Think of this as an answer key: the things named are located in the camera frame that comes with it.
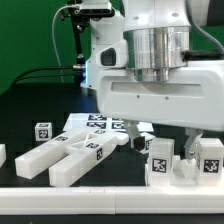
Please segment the green backdrop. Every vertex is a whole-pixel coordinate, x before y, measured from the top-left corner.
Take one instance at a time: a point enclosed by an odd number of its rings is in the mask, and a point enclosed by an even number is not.
[[[118,0],[111,2],[115,8],[118,7]],[[51,39],[51,24],[57,9],[65,4],[64,0],[1,0],[0,93],[23,71],[57,65]],[[224,27],[206,29],[224,43]],[[76,53],[69,19],[64,22],[57,20],[56,40],[62,64],[74,64]],[[192,34],[192,40],[192,47],[195,49],[213,48],[195,33]],[[87,57],[90,54],[89,30],[82,34],[82,46]],[[31,81],[60,82],[60,78]]]

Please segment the white cube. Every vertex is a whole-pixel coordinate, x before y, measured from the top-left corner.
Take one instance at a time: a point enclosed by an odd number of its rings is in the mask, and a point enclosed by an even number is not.
[[[222,178],[224,146],[219,139],[201,138],[197,144],[196,183],[218,185]]]
[[[173,154],[173,139],[154,138],[152,140],[148,158],[149,185],[169,185]]]
[[[36,141],[49,141],[52,138],[51,123],[37,123],[35,127]]]
[[[6,160],[6,152],[5,152],[5,145],[0,144],[0,167]]]

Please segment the metal cylinder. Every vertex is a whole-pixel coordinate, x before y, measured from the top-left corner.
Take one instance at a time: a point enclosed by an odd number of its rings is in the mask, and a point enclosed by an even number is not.
[[[167,81],[170,68],[186,65],[183,51],[189,49],[188,27],[131,30],[124,38],[129,51],[127,67],[136,70],[138,81]]]

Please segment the black-and-white pattern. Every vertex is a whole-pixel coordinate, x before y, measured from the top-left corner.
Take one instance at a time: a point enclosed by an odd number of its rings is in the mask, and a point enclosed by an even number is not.
[[[64,136],[59,136],[58,138],[56,138],[55,140],[60,141],[60,142],[64,142],[65,140],[67,140],[67,137]]]
[[[106,121],[107,117],[104,117],[101,114],[90,114],[88,120],[90,120],[90,121]]]
[[[164,159],[152,159],[152,171],[159,173],[166,173],[167,160]]]
[[[39,133],[39,138],[40,139],[44,139],[44,138],[48,138],[48,130],[38,130]]]
[[[89,143],[86,147],[87,148],[91,148],[91,149],[95,149],[95,148],[97,148],[99,145],[98,144],[96,144],[96,143]]]
[[[103,158],[103,149],[102,148],[98,149],[96,152],[97,161],[100,160],[101,158]]]
[[[102,134],[105,134],[106,131],[103,131],[103,130],[97,130],[94,132],[95,134],[98,134],[98,135],[102,135]]]
[[[145,141],[145,150],[149,150],[151,142],[152,142],[152,140]]]
[[[112,129],[124,129],[124,123],[121,122],[113,122]]]
[[[203,171],[204,171],[204,173],[218,173],[219,172],[219,160],[205,159]]]
[[[107,123],[104,122],[87,122],[87,126],[88,127],[97,127],[97,128],[101,128],[101,129],[105,129],[106,128]]]
[[[49,126],[49,124],[39,124],[40,128],[47,128]]]

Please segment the black table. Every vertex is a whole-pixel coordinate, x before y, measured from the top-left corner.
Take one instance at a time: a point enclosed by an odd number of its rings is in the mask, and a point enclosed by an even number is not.
[[[0,168],[0,187],[50,187],[48,171],[31,180],[16,176],[15,158],[38,146],[34,127],[52,122],[57,136],[70,113],[97,113],[94,96],[86,96],[74,84],[18,84],[0,96],[0,144],[6,144],[7,161]],[[183,154],[183,128],[154,126],[158,137],[176,140],[175,153]],[[205,133],[220,137],[223,133]],[[73,186],[144,186],[147,156],[129,143],[115,151]],[[223,223],[223,215],[55,215],[0,216],[0,223]]]

